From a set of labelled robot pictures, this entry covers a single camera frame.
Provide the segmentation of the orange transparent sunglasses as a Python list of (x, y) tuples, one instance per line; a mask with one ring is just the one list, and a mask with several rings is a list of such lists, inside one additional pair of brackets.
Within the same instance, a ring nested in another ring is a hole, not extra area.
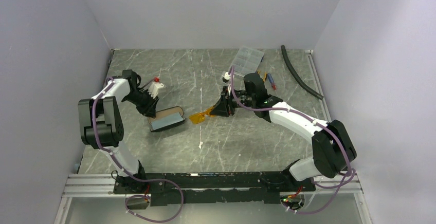
[(195, 113), (189, 116), (189, 120), (192, 122), (192, 124), (197, 125), (200, 124), (202, 122), (204, 122), (205, 117), (214, 117), (214, 115), (211, 114), (211, 111), (214, 109), (213, 106), (207, 108), (205, 111), (203, 112), (199, 112), (199, 113)]

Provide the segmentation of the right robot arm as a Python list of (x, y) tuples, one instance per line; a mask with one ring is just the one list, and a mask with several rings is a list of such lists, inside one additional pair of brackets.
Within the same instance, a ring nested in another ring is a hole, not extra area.
[(311, 117), (270, 95), (257, 73), (247, 74), (243, 81), (243, 90), (235, 90), (232, 83), (223, 87), (220, 99), (209, 108), (207, 114), (229, 117), (235, 114), (237, 108), (244, 108), (306, 139), (312, 146), (312, 156), (293, 162), (285, 170), (285, 188), (294, 191), (302, 185), (303, 180), (316, 176), (334, 178), (356, 159), (357, 152), (342, 122)]

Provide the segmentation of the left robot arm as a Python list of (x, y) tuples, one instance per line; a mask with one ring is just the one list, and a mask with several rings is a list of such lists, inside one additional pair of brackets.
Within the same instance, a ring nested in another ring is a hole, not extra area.
[(147, 190), (146, 173), (123, 141), (124, 126), (119, 109), (122, 102), (135, 105), (137, 111), (155, 118), (159, 90), (164, 88), (158, 77), (141, 84), (141, 76), (133, 70), (108, 77), (103, 89), (95, 96), (78, 103), (81, 140), (102, 152), (116, 168), (116, 183), (133, 193)]

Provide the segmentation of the light blue cleaning cloth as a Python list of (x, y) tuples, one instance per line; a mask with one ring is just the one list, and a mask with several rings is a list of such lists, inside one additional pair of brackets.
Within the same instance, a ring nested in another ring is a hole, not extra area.
[(153, 130), (158, 130), (182, 121), (184, 121), (184, 118), (180, 115), (180, 113), (174, 113), (152, 121), (151, 127)]

